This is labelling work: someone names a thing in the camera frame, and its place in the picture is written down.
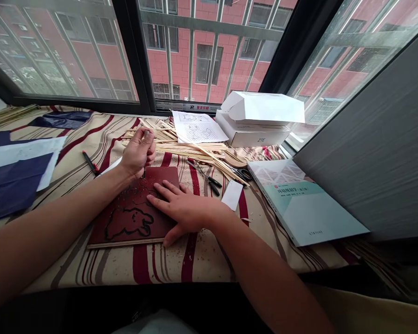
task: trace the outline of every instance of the white paper scrap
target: white paper scrap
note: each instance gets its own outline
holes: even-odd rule
[[[174,111],[173,123],[175,129],[194,143],[218,142],[228,140],[220,125],[207,114],[191,114],[183,111]],[[189,141],[178,135],[178,142]]]
[[[52,153],[51,160],[46,167],[45,173],[42,175],[37,191],[45,189],[50,185],[52,173],[65,140],[66,136],[30,141],[24,144],[0,146],[0,167],[19,160],[28,160]]]
[[[242,194],[243,185],[231,180],[228,183],[228,188],[224,192],[222,202],[229,206],[232,211],[237,209],[238,200],[240,199],[240,195]]]
[[[97,177],[101,176],[102,174],[105,174],[106,172],[112,170],[114,167],[116,167],[117,165],[119,165],[119,163],[121,162],[122,157],[120,157],[118,160],[116,160],[114,163],[112,163],[111,165],[108,166],[108,168],[106,170],[104,170],[101,174],[99,174]]]

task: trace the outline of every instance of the striped fabric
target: striped fabric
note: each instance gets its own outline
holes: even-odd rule
[[[27,124],[47,110],[79,110],[62,106],[42,107],[30,116],[5,124],[0,130],[11,130],[11,139],[33,139],[68,136],[61,151],[50,186],[39,192],[31,210],[68,194],[77,187],[93,180],[86,165],[82,150],[101,171],[117,160],[123,152],[120,137],[127,129],[138,125],[136,117],[115,116],[94,112],[90,120],[76,130],[28,127]],[[282,159],[277,147],[245,148],[236,154],[250,160]],[[207,180],[194,169],[190,170],[187,158],[158,152],[153,166],[178,167],[180,182],[193,193],[212,196]],[[223,184],[227,180],[216,169],[203,166],[207,175]],[[259,237],[276,251],[298,273],[339,268],[355,261],[355,257],[340,243],[325,243],[311,247],[296,248],[288,234],[277,223],[276,217],[258,189],[243,190],[237,208],[240,218]],[[0,227],[17,216],[0,220]],[[178,240],[172,247],[161,244],[135,245],[130,247],[87,250],[91,226],[71,245],[70,249],[43,275],[27,288],[27,292],[68,288],[87,285],[121,285],[176,282],[233,282],[235,275],[229,260],[208,230],[192,233]]]

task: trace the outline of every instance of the red brick building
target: red brick building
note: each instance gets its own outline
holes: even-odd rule
[[[367,32],[369,25],[374,23],[375,18],[389,1],[364,0],[353,12],[351,19],[348,20],[340,33]],[[55,2],[58,4],[57,7],[62,7],[64,3],[61,0]],[[226,1],[221,22],[241,25],[246,3],[246,0]],[[296,3],[297,0],[280,1],[271,29],[284,33]],[[163,12],[161,1],[140,0],[139,4],[142,11]],[[190,0],[169,0],[168,4],[169,15],[190,16]],[[254,0],[247,25],[264,29],[273,4],[273,0]],[[74,87],[76,95],[136,100],[136,93],[132,89],[135,85],[130,69],[128,68],[126,71],[127,68],[124,68],[124,64],[128,62],[125,60],[125,50],[119,34],[119,27],[116,24],[115,31],[111,26],[111,22],[115,18],[113,8],[105,0],[89,0],[85,4],[81,2],[81,5],[86,5],[81,7],[84,8],[83,12],[70,13],[67,11],[68,7],[65,7],[66,11],[63,12],[54,11],[51,8],[30,7],[23,9],[18,4],[10,4],[9,1],[6,4],[0,4],[0,18],[2,19],[2,21],[0,20],[0,66],[23,91],[31,93],[29,86],[32,86],[32,89],[38,94],[53,95],[52,90],[41,80],[38,73],[32,71],[34,64],[37,64],[42,72],[49,73],[47,74],[48,79],[55,82],[55,94],[73,95],[71,88],[68,90],[65,80],[53,65],[44,43],[40,41],[40,36],[33,31],[28,22],[29,17],[43,37],[46,46],[61,65]],[[216,24],[217,10],[216,0],[196,0],[195,18],[210,20]],[[89,31],[86,29],[87,24],[96,41],[98,52],[93,48]],[[400,0],[382,17],[376,27],[372,27],[370,32],[408,31],[416,24],[418,24],[418,0]],[[166,30],[164,26],[152,23],[143,23],[143,29],[155,96],[169,98],[168,65],[164,45]],[[64,30],[71,45],[68,45],[61,30]],[[12,31],[15,37],[10,36],[9,31]],[[190,30],[170,27],[169,32],[173,98],[188,100]],[[214,36],[213,32],[195,31],[190,97],[192,101],[206,102]],[[118,41],[124,50],[123,54],[118,50]],[[234,75],[230,87],[227,89],[237,41],[238,36],[219,35],[208,101],[210,103],[222,103],[227,90],[229,93],[231,90],[245,89],[260,41],[250,38],[241,39]],[[29,52],[31,59],[25,56],[22,45]],[[277,45],[277,41],[265,42],[248,91],[259,90]],[[316,125],[324,121],[331,113],[330,109],[333,110],[341,101],[350,96],[369,78],[369,73],[386,62],[391,58],[391,54],[393,55],[393,52],[397,51],[387,47],[359,47],[338,76],[325,87],[328,78],[346,57],[351,47],[352,45],[332,46],[319,66],[312,69],[310,77],[303,83],[303,86],[296,87],[297,94],[293,95],[306,101],[306,107],[313,106],[313,99],[316,100],[316,103],[319,99],[319,101],[326,101],[324,109],[322,106],[308,108],[311,109],[307,110],[308,124]],[[15,70],[22,71],[22,69],[26,71],[24,76],[30,81],[29,84],[22,84],[21,79],[15,73]],[[112,93],[106,72],[108,78],[111,79],[116,96]],[[322,89],[320,96],[316,96],[320,89]]]

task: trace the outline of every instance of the brown wooden board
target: brown wooden board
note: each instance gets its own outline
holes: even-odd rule
[[[163,180],[179,187],[178,168],[147,167],[145,179],[133,181],[94,219],[87,248],[161,242],[176,222],[154,208],[147,195],[163,199],[153,187]]]

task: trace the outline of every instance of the hand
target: hand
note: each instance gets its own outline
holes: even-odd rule
[[[138,128],[124,150],[120,165],[137,179],[143,175],[144,167],[151,165],[155,161],[156,143],[153,141],[154,138],[153,130],[145,127]]]
[[[235,216],[226,204],[212,197],[196,196],[181,183],[179,189],[166,180],[163,185],[155,183],[153,186],[168,202],[152,195],[148,195],[147,200],[177,222],[164,238],[165,247],[186,233],[199,232],[202,228],[210,229],[220,215]]]

